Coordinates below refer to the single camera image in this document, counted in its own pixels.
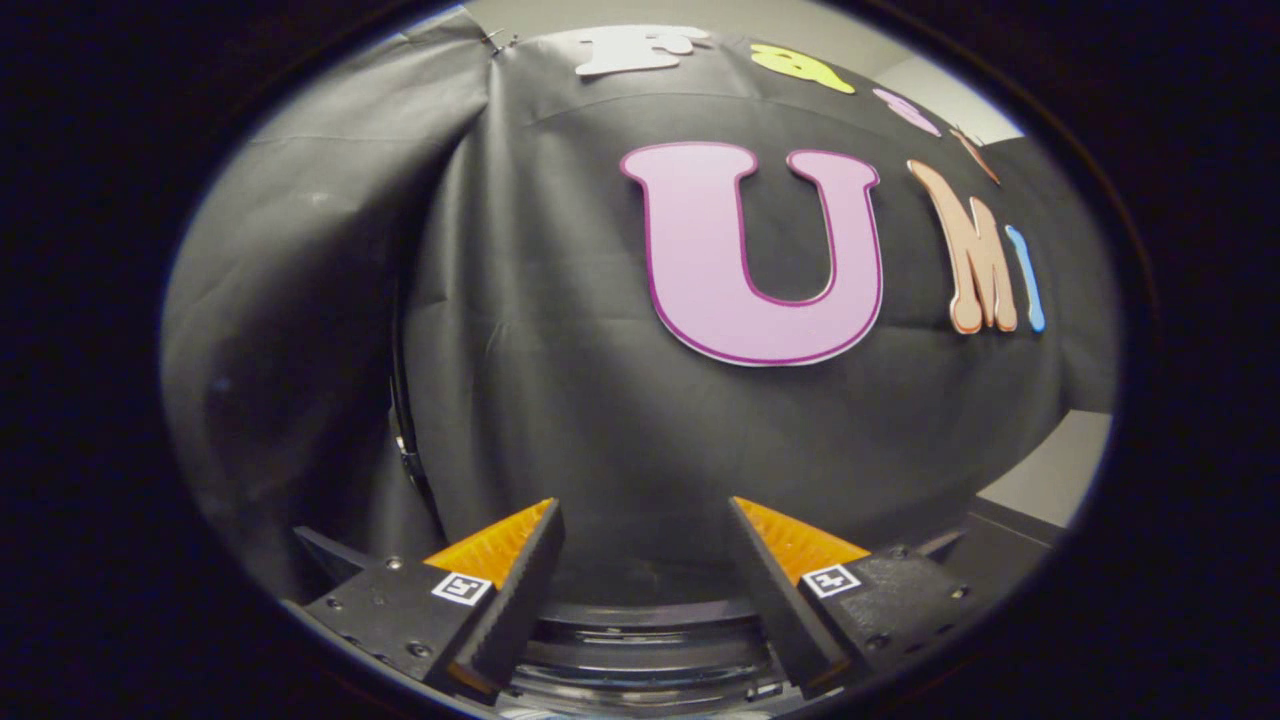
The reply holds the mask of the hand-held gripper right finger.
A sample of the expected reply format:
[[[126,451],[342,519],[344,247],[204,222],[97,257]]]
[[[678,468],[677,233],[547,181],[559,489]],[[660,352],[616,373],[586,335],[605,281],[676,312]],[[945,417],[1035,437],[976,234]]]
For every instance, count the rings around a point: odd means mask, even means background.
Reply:
[[[977,592],[925,553],[872,552],[744,497],[728,550],[765,641],[805,698],[910,667],[977,620]]]

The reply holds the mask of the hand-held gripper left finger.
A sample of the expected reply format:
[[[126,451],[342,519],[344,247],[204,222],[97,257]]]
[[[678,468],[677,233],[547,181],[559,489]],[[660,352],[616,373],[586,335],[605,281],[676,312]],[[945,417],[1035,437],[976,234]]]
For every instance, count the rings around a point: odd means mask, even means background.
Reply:
[[[559,505],[545,498],[425,559],[376,559],[300,528],[334,583],[305,612],[416,682],[493,701],[549,592],[566,533]]]

